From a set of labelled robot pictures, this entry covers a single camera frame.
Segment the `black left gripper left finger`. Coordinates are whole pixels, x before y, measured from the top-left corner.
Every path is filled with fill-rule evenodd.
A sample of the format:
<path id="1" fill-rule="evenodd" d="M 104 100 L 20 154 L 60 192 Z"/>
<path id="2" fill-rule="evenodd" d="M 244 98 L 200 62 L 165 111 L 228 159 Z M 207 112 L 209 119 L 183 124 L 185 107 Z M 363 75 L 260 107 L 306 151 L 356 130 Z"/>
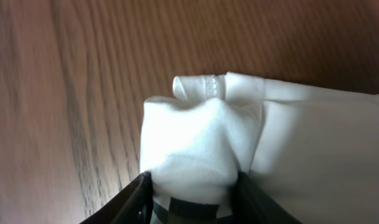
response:
<path id="1" fill-rule="evenodd" d="M 151 173 L 143 172 L 80 224 L 150 224 L 152 209 Z"/>

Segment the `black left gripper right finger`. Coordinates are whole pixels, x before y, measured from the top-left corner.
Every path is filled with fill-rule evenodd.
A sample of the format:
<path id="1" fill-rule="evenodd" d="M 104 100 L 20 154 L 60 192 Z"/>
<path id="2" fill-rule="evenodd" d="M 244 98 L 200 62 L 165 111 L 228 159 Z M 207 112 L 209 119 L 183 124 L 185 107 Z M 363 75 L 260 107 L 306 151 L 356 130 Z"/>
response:
<path id="1" fill-rule="evenodd" d="M 301 224 L 243 172 L 233 188 L 232 210 L 234 223 Z"/>

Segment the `white printed t-shirt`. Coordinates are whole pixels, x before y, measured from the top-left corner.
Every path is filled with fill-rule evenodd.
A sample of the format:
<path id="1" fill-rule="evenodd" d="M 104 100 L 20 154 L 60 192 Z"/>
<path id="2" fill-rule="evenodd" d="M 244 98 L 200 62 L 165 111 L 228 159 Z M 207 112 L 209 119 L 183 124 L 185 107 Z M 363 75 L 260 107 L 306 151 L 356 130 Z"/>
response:
<path id="1" fill-rule="evenodd" d="M 228 72 L 144 102 L 151 223 L 234 223 L 243 172 L 301 223 L 379 223 L 379 94 Z"/>

